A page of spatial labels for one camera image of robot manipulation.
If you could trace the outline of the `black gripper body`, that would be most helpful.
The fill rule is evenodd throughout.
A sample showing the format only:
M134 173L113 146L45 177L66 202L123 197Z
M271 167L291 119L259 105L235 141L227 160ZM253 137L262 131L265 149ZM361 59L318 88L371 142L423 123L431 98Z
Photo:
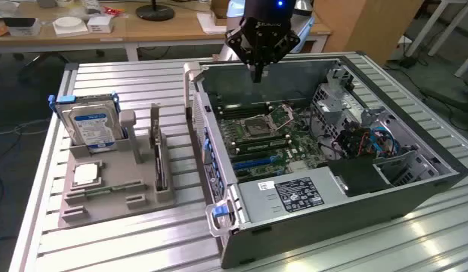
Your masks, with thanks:
M290 18L294 1L246 1L241 21L255 21L254 30L259 32L281 32L291 30Z

